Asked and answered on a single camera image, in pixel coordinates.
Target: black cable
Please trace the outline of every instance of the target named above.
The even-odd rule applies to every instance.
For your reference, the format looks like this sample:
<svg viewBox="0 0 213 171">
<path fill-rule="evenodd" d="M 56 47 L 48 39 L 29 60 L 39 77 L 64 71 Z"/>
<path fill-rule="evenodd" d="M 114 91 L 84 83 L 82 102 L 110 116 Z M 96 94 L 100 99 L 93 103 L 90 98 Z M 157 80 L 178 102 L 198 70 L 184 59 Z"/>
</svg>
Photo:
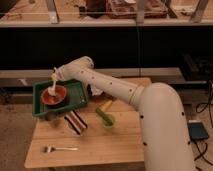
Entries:
<svg viewBox="0 0 213 171">
<path fill-rule="evenodd" d="M 207 150 L 208 150 L 208 145 L 205 145 L 205 149 L 203 150 L 203 152 L 200 152 L 200 154 L 197 156 L 197 157 L 195 157 L 195 161 L 196 160 L 198 160 L 199 158 L 201 158 L 206 152 L 207 152 Z"/>
<path fill-rule="evenodd" d="M 201 152 L 201 150 L 200 150 L 200 148 L 199 148 L 199 146 L 198 146 L 198 143 L 197 143 L 196 141 L 194 141 L 194 143 L 195 143 L 195 145 L 196 145 L 197 150 L 199 151 L 199 153 L 202 154 L 202 152 Z M 203 159 L 207 164 L 213 166 L 213 163 L 212 163 L 211 161 L 209 161 L 208 159 L 206 159 L 205 156 L 204 156 L 204 154 L 201 156 L 202 159 Z"/>
<path fill-rule="evenodd" d="M 208 107 L 208 111 L 209 111 L 209 118 L 210 118 L 210 122 L 211 122 L 211 126 L 213 128 L 213 119 L 212 119 L 212 113 L 211 113 L 211 103 L 213 100 L 213 83 L 212 81 L 208 81 L 207 82 L 208 86 L 209 86 L 209 96 L 208 96 L 208 101 L 207 102 L 202 102 L 196 105 L 196 112 L 197 113 L 201 113 L 204 110 L 206 110 L 206 108 Z"/>
<path fill-rule="evenodd" d="M 197 166 L 196 166 L 196 169 L 197 169 L 197 170 L 199 170 L 199 171 L 202 171 L 202 169 L 201 169 L 201 168 L 199 168 L 199 167 L 197 167 Z"/>
<path fill-rule="evenodd" d="M 138 22 L 135 20 L 136 23 L 136 31 L 137 31 L 137 45 L 138 45 L 138 67 L 139 67 L 139 77 L 141 77 L 141 33 L 140 27 L 138 26 Z"/>
</svg>

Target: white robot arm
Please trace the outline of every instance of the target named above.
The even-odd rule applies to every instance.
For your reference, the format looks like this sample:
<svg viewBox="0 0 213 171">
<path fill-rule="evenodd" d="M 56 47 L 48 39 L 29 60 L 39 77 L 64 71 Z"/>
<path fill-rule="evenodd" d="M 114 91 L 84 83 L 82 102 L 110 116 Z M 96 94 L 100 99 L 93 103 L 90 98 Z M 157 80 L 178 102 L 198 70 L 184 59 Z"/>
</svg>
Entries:
<svg viewBox="0 0 213 171">
<path fill-rule="evenodd" d="M 182 102 L 167 84 L 143 87 L 97 73 L 82 57 L 56 69 L 58 79 L 76 79 L 96 86 L 139 111 L 147 171 L 195 171 Z"/>
</svg>

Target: table top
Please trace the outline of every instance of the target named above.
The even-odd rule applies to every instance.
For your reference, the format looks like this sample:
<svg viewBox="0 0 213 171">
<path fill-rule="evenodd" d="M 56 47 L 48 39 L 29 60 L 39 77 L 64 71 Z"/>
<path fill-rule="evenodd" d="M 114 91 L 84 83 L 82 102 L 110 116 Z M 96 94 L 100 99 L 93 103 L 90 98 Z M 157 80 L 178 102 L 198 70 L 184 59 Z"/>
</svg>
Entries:
<svg viewBox="0 0 213 171">
<path fill-rule="evenodd" d="M 130 78 L 127 81 L 143 86 L 151 84 L 149 78 Z M 95 109 L 107 101 L 107 96 L 92 99 L 86 108 L 77 110 L 88 124 L 81 136 L 76 135 L 60 118 L 57 127 L 38 120 L 27 153 L 26 168 L 62 167 L 77 165 L 143 162 L 138 113 L 128 104 L 115 100 L 107 113 L 115 118 L 113 127 L 106 128 Z M 77 151 L 42 152 L 44 146 L 78 147 Z"/>
</svg>

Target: green basket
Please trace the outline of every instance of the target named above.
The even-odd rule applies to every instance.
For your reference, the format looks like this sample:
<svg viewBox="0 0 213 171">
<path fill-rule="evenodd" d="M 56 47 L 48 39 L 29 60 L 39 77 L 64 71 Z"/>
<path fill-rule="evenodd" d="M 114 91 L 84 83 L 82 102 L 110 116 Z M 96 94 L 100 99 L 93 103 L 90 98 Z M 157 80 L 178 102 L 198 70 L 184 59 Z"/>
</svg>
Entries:
<svg viewBox="0 0 213 171">
<path fill-rule="evenodd" d="M 60 115 L 67 111 L 86 107 L 88 103 L 88 95 L 82 82 L 77 80 L 70 80 L 64 82 L 57 82 L 57 85 L 63 85 L 67 88 L 68 93 L 66 98 L 60 104 L 49 106 L 41 101 L 42 92 L 52 86 L 52 81 L 45 81 L 33 85 L 33 116 L 44 118 L 48 113 Z"/>
</svg>

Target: brown bowl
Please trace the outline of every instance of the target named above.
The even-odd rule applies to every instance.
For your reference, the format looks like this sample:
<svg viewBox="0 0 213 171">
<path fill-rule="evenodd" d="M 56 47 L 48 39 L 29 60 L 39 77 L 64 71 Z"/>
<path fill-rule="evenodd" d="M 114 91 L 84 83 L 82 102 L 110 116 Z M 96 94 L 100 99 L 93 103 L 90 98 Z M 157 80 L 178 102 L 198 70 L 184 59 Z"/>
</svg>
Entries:
<svg viewBox="0 0 213 171">
<path fill-rule="evenodd" d="M 67 88 L 61 85 L 55 87 L 56 96 L 51 96 L 46 88 L 41 94 L 41 101 L 45 105 L 57 105 L 67 96 Z"/>
</svg>

